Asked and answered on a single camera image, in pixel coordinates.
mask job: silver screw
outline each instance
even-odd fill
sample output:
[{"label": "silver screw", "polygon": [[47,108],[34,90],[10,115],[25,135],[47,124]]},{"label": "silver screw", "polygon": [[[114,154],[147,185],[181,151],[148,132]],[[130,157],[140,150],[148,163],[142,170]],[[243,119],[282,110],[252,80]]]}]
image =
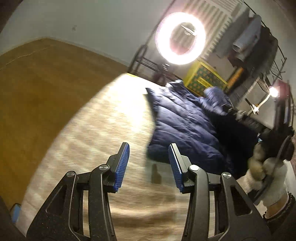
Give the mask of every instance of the silver screw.
[{"label": "silver screw", "polygon": [[99,169],[100,169],[101,171],[106,171],[108,168],[109,168],[109,166],[106,165],[106,164],[103,164],[103,165],[99,166]]},{"label": "silver screw", "polygon": [[73,177],[75,175],[75,172],[74,171],[69,171],[67,172],[67,177]]},{"label": "silver screw", "polygon": [[200,167],[197,166],[197,165],[191,165],[189,168],[190,168],[190,170],[192,170],[192,171],[198,171]]},{"label": "silver screw", "polygon": [[223,172],[222,175],[223,175],[223,177],[225,177],[227,179],[231,178],[231,174],[229,172]]}]

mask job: radiator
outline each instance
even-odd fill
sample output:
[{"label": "radiator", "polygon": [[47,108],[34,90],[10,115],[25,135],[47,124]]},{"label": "radiator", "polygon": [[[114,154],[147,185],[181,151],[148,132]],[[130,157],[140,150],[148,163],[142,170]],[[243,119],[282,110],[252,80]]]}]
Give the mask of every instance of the radiator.
[{"label": "radiator", "polygon": [[[209,54],[232,23],[238,13],[243,0],[187,0],[183,12],[197,17],[203,24],[206,32],[206,43],[201,58],[207,60]],[[184,34],[180,26],[172,35],[172,40],[178,47],[188,49],[193,41],[192,35]]]}]

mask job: wooden floor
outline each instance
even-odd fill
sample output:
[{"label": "wooden floor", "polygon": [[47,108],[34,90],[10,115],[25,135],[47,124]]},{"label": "wooden floor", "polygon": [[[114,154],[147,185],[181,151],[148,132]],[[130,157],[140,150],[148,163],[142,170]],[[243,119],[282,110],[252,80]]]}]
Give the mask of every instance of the wooden floor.
[{"label": "wooden floor", "polygon": [[125,71],[111,59],[51,39],[0,56],[0,195],[8,208],[22,202],[59,131]]}]

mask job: glowing ring light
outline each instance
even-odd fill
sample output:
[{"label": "glowing ring light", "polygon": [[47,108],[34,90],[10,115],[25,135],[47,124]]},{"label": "glowing ring light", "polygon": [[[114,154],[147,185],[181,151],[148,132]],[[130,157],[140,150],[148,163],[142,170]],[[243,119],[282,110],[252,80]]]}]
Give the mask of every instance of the glowing ring light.
[{"label": "glowing ring light", "polygon": [[[181,55],[177,55],[170,48],[170,38],[175,27],[181,23],[191,23],[197,35],[190,49]],[[158,52],[172,64],[188,64],[194,61],[205,46],[205,29],[202,23],[193,15],[184,12],[174,12],[165,17],[157,28],[155,43]]]}]

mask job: blue ridged rubber pad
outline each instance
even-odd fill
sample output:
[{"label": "blue ridged rubber pad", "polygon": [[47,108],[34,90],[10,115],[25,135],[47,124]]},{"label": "blue ridged rubber pad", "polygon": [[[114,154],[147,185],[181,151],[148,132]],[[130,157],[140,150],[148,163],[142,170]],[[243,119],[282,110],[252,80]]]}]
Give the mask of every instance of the blue ridged rubber pad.
[{"label": "blue ridged rubber pad", "polygon": [[184,188],[183,181],[182,181],[183,174],[181,172],[181,168],[179,166],[179,163],[177,161],[177,158],[174,154],[174,151],[173,151],[171,145],[168,148],[168,157],[170,160],[170,166],[172,167],[172,171],[174,174],[176,186],[177,186],[177,188],[179,188],[180,192],[182,192],[183,188]]},{"label": "blue ridged rubber pad", "polygon": [[119,160],[119,165],[115,172],[114,189],[116,192],[121,187],[121,184],[123,181],[124,173],[126,171],[126,166],[128,164],[129,152],[130,152],[130,148],[129,148],[129,144],[127,144],[124,148],[123,154]]}]

